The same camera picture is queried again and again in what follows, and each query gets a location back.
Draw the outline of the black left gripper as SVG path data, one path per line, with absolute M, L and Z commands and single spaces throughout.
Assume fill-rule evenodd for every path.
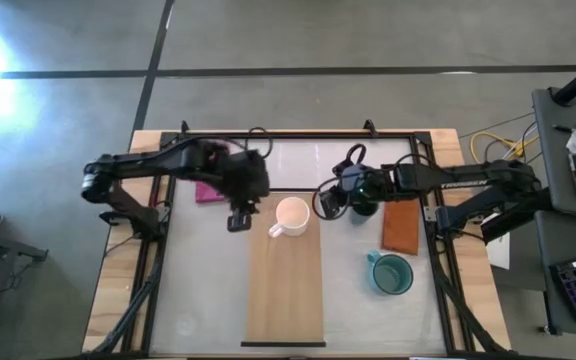
M 224 143 L 218 143 L 216 175 L 216 190 L 229 201 L 232 211 L 227 218 L 227 230 L 238 232 L 240 222 L 243 231 L 249 230 L 252 216 L 258 212 L 256 204 L 270 193 L 264 158 L 257 150 L 231 153 Z

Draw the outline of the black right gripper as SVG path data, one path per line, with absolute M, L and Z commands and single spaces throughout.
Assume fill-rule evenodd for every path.
M 375 169 L 362 164 L 346 168 L 341 175 L 340 188 L 348 196 L 351 210 L 359 214 L 361 204 L 365 204 L 365 214 L 373 216 L 379 209 L 379 202 L 394 199 L 394 183 L 391 171 Z

